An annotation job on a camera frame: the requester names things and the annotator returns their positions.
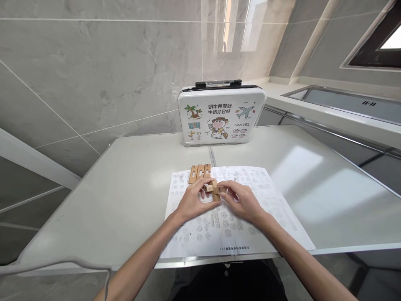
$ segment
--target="airplane illustration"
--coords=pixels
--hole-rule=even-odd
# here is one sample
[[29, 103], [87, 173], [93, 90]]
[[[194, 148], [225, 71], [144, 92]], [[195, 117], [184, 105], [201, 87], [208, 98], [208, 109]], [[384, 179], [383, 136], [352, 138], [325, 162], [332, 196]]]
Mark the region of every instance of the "airplane illustration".
[[245, 119], [248, 119], [248, 114], [250, 111], [253, 110], [254, 107], [250, 107], [250, 108], [244, 108], [244, 107], [239, 107], [243, 112], [241, 114], [237, 114], [238, 118], [241, 118], [242, 115], [245, 114]]

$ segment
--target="floor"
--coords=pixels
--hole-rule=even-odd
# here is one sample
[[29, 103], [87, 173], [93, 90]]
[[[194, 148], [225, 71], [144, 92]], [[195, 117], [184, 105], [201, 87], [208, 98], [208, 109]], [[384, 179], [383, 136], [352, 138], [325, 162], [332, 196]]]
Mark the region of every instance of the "floor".
[[[346, 254], [318, 255], [316, 259], [343, 285], [350, 287], [360, 266]], [[288, 301], [311, 301], [309, 293], [283, 258], [274, 259], [283, 281]], [[175, 270], [153, 270], [136, 300], [166, 300], [174, 282]], [[0, 278], [0, 301], [92, 300], [104, 285], [106, 273], [79, 275]]]

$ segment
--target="window frame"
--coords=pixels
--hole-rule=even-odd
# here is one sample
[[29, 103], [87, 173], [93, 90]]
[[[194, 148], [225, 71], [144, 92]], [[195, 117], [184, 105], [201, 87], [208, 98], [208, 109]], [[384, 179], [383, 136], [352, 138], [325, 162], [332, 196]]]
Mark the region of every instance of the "window frame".
[[358, 49], [348, 63], [348, 66], [400, 69], [401, 48], [380, 49], [400, 26], [401, 0], [398, 0], [379, 23], [371, 36]]

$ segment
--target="hand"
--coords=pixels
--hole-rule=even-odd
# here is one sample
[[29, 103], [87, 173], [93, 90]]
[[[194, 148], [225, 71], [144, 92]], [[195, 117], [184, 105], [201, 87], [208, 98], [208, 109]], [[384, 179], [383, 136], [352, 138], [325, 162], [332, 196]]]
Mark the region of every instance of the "hand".
[[220, 182], [218, 186], [223, 191], [219, 193], [220, 196], [240, 218], [255, 224], [268, 216], [249, 186], [241, 185], [233, 180]]
[[221, 205], [221, 202], [202, 203], [198, 196], [200, 192], [202, 199], [205, 198], [205, 192], [203, 191], [202, 187], [213, 180], [215, 179], [198, 179], [195, 181], [195, 183], [187, 187], [180, 204], [174, 211], [182, 223]]

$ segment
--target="cartoon character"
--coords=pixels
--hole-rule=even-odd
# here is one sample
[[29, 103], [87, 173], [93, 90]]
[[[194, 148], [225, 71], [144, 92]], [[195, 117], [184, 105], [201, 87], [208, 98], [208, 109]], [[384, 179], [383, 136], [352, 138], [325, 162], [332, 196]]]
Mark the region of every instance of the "cartoon character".
[[228, 119], [224, 117], [217, 117], [212, 120], [212, 123], [209, 123], [209, 128], [212, 131], [212, 139], [221, 139], [221, 136], [223, 136], [225, 139], [228, 138], [228, 134], [224, 130], [224, 126], [227, 122]]
[[245, 114], [245, 119], [248, 119], [248, 114], [250, 111], [253, 110], [254, 107], [249, 107], [249, 108], [239, 107], [239, 108], [242, 110], [242, 113], [237, 114], [238, 118], [241, 118], [241, 116]]

